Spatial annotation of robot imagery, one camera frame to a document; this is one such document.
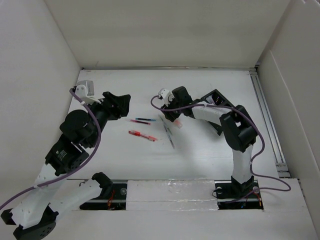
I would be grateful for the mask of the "orange highlighter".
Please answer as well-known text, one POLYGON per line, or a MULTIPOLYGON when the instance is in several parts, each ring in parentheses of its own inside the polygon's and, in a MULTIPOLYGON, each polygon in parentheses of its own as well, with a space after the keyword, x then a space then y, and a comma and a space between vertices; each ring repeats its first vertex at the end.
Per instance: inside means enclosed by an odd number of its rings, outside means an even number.
POLYGON ((183 124, 178 119, 176 119, 173 124, 179 129, 183 127, 183 124))

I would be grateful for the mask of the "purple pink highlighter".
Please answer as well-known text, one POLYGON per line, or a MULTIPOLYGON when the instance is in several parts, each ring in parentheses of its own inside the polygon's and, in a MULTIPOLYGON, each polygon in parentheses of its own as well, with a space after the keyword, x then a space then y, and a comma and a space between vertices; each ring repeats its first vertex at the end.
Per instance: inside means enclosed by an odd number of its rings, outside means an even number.
POLYGON ((207 97, 206 98, 206 101, 209 103, 209 104, 215 104, 215 102, 214 102, 214 100, 212 99, 212 97, 211 96, 209 96, 209 97, 207 97))

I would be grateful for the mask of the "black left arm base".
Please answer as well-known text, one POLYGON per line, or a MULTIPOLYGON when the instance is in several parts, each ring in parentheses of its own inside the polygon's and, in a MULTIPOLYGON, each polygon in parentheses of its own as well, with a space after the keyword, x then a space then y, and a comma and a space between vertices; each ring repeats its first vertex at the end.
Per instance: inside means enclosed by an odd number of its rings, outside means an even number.
POLYGON ((111 180, 103 172, 95 173, 93 180, 102 185, 99 196, 79 206, 84 211, 122 211, 126 210, 128 181, 111 180))

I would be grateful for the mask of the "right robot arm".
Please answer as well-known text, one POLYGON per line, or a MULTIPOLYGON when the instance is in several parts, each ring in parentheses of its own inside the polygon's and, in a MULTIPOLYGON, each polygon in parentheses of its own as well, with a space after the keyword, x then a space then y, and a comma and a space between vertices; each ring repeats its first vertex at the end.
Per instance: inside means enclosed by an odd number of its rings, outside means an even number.
POLYGON ((242 105, 234 106, 216 89, 193 100, 184 86, 172 91, 162 88, 158 98, 163 100, 161 111, 170 122, 173 123, 183 114, 213 124, 217 134, 224 135, 233 155, 231 191, 237 197, 247 194, 250 189, 247 182, 253 180, 250 160, 258 136, 250 124, 252 119, 247 110, 242 105))

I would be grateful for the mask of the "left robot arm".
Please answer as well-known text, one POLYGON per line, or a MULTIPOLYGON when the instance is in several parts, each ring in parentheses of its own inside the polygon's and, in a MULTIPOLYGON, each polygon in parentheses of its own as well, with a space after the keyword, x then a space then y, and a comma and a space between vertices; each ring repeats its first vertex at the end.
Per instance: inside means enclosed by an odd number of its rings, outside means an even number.
POLYGON ((69 92, 84 109, 73 110, 65 117, 59 127, 62 134, 46 155, 33 186, 1 205, 4 208, 19 196, 27 195, 16 207, 1 213, 6 225, 16 226, 13 235, 17 240, 42 240, 74 207, 112 194, 112 180, 98 172, 66 197, 53 200, 64 181, 91 161, 99 148, 106 123, 126 117, 130 107, 129 94, 116 96, 106 91, 103 98, 90 102, 75 88, 69 92))

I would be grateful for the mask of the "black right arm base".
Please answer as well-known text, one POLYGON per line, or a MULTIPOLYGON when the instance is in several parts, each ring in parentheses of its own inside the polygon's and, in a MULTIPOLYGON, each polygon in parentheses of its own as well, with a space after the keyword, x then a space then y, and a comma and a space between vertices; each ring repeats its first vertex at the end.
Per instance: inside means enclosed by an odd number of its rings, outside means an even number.
POLYGON ((249 180, 243 189, 232 180, 215 180, 214 187, 211 195, 217 200, 218 210, 264 209, 261 194, 250 193, 259 187, 257 180, 249 180))

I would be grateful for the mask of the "black desk organizer box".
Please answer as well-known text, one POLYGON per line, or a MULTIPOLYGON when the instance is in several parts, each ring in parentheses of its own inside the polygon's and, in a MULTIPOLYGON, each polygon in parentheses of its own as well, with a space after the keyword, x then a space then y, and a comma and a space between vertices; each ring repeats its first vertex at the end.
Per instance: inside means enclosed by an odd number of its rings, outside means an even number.
MULTIPOLYGON (((235 107, 222 93, 220 93, 217 89, 209 92, 208 94, 204 95, 200 98, 200 100, 203 102, 207 102, 206 98, 212 97, 214 100, 214 105, 216 106, 228 106, 228 107, 235 107)), ((216 131, 216 133, 220 136, 223 133, 223 129, 220 125, 220 120, 218 119, 216 122, 206 121, 208 122, 216 131)))

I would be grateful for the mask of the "blue ink refill pen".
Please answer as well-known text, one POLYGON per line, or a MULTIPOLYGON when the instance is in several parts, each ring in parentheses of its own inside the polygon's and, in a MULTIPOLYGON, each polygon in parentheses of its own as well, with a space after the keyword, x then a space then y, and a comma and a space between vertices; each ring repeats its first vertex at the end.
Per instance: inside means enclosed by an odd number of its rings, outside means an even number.
POLYGON ((157 121, 154 118, 139 118, 139 117, 136 117, 135 120, 137 120, 137 121, 145 121, 145 122, 156 122, 157 121))

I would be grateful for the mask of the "pink ink refill pen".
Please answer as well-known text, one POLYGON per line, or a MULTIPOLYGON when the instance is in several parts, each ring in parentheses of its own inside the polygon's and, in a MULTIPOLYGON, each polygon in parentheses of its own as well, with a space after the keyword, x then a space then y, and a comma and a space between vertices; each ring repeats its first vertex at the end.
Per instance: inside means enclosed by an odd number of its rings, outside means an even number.
POLYGON ((129 121, 132 122, 132 123, 138 123, 138 124, 143 124, 143 125, 151 125, 150 122, 145 122, 145 121, 141 121, 141 120, 130 119, 129 121))

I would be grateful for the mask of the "red gel pen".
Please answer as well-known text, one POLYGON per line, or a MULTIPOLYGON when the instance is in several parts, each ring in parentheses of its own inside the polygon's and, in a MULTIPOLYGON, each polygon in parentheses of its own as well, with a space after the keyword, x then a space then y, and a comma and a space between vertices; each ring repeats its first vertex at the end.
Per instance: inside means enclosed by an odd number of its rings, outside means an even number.
POLYGON ((144 138, 144 139, 147 139, 148 141, 151 141, 151 142, 156 142, 158 141, 157 138, 151 136, 151 135, 148 135, 148 134, 144 134, 144 133, 141 133, 139 131, 136 131, 136 130, 129 130, 128 133, 130 135, 133 135, 133 136, 137 136, 137 137, 140 137, 140 138, 144 138))

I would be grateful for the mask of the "aluminium side rail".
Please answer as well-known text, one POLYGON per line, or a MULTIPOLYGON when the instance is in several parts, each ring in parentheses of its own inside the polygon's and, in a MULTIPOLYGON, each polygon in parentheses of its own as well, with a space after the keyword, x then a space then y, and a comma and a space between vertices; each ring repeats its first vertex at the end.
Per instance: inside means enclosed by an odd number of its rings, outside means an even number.
POLYGON ((269 111, 268 104, 259 80, 259 76, 255 68, 251 68, 249 70, 249 76, 251 78, 251 82, 263 117, 264 125, 266 127, 267 139, 273 151, 275 167, 277 169, 278 176, 280 179, 290 179, 291 174, 283 155, 280 141, 271 117, 271 113, 269 111))

